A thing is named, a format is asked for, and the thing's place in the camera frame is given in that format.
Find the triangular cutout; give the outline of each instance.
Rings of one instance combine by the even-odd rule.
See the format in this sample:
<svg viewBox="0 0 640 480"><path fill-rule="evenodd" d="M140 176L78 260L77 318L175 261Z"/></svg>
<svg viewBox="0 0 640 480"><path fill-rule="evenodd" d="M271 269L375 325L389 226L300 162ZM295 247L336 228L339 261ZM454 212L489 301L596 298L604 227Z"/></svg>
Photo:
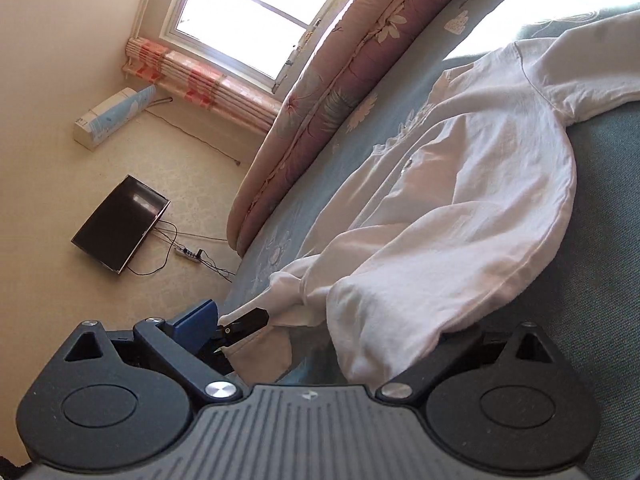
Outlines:
<svg viewBox="0 0 640 480"><path fill-rule="evenodd" d="M102 357L102 351L92 332L82 334L71 349L65 361L84 361L85 359L97 359Z"/></svg>
<svg viewBox="0 0 640 480"><path fill-rule="evenodd" d="M516 359L523 361L536 361L539 363L552 363L553 359L542 346L540 339L534 334L527 334L520 343L520 348L516 353Z"/></svg>

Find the metal screw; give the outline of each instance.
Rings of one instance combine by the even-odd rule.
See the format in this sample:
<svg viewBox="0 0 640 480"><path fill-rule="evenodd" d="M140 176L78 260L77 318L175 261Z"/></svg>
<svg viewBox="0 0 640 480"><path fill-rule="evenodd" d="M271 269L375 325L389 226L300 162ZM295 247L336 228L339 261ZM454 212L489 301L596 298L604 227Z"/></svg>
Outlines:
<svg viewBox="0 0 640 480"><path fill-rule="evenodd" d="M216 381L207 384L204 391L209 397L213 397L214 399L228 399L229 397L233 397L238 389L234 384L227 383L226 381Z"/></svg>
<svg viewBox="0 0 640 480"><path fill-rule="evenodd" d="M387 383L380 388L380 393L390 399L406 399L413 392L411 386L404 383Z"/></svg>

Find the power strip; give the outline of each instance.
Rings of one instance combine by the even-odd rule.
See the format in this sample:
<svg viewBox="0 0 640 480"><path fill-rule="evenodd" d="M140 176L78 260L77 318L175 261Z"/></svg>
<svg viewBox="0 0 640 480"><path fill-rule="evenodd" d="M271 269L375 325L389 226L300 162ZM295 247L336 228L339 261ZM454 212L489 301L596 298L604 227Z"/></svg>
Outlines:
<svg viewBox="0 0 640 480"><path fill-rule="evenodd" d="M187 258L187 260L191 260L192 262L196 262L197 264L202 262L202 260L200 259L200 253L202 252L202 249L198 251L198 254L192 253L187 248L181 249L180 247L174 247L174 251L183 258Z"/></svg>

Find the white shirt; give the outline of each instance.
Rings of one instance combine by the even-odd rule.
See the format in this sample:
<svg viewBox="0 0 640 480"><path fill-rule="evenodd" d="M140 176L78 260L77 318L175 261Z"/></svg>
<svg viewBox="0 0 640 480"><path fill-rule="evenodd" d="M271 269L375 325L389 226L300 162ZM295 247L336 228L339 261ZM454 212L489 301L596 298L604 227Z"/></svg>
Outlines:
<svg viewBox="0 0 640 480"><path fill-rule="evenodd" d="M270 313L226 352L238 374L276 380L291 360L287 327L326 320L345 377L376 388L441 332L507 304L553 259L571 215L565 127L633 100L640 11L444 72L322 210L302 257L221 318Z"/></svg>

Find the flat screen monitor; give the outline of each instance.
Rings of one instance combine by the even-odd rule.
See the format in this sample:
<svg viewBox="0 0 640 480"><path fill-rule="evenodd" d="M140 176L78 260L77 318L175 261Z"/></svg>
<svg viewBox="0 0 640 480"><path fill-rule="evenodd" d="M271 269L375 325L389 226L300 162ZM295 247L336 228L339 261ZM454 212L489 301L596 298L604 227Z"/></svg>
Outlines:
<svg viewBox="0 0 640 480"><path fill-rule="evenodd" d="M119 274L169 202L157 191L127 175L71 241Z"/></svg>

